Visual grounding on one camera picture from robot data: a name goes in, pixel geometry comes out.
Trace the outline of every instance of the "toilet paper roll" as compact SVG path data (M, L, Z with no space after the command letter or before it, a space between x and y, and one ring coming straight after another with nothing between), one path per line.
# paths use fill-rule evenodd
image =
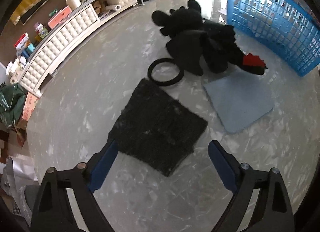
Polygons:
M66 0L66 4L70 6L71 10L75 10L77 7L81 5L80 0Z
M119 11L121 9L121 5L107 5L106 11L113 10L113 11Z

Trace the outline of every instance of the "blue plastic basket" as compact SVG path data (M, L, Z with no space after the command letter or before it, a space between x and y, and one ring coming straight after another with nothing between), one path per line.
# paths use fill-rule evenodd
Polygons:
M293 0L228 0L227 23L257 39L299 76L320 63L320 31Z

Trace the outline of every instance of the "black square cloth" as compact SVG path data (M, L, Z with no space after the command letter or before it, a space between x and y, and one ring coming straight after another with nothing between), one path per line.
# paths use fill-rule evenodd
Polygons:
M142 79L116 120L108 141L165 176L193 152L208 122L190 112L153 82Z

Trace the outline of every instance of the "round table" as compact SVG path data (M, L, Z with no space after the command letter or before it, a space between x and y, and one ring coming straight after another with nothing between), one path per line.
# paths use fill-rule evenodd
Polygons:
M186 5L188 0L153 0L116 20L81 47L60 69L28 123L27 135L39 181L45 171L73 168L105 145L108 132L149 65L168 57L169 37L151 21L155 10ZM260 76L270 87L274 110L245 130L228 134L202 87L216 78L185 73L164 90L209 123L189 155L170 177L119 153L94 196L115 231L211 231L231 199L207 154L216 139L239 162L268 171L277 167L295 212L313 177L320 152L320 77L313 70L299 77L283 60L254 39L237 32L236 43L259 55L269 67ZM158 74L171 74L163 66ZM79 227L86 230L72 192ZM252 214L254 192L241 228Z

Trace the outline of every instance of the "blue gripper pad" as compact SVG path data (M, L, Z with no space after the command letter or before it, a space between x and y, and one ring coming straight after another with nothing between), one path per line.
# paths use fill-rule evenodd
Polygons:
M208 154L223 182L224 187L227 190L232 191L234 194L237 191L236 175L213 141L208 145Z
M101 159L98 161L94 169L91 171L91 180L87 183L87 187L94 193L95 190L100 189L110 168L118 155L118 145L113 141Z

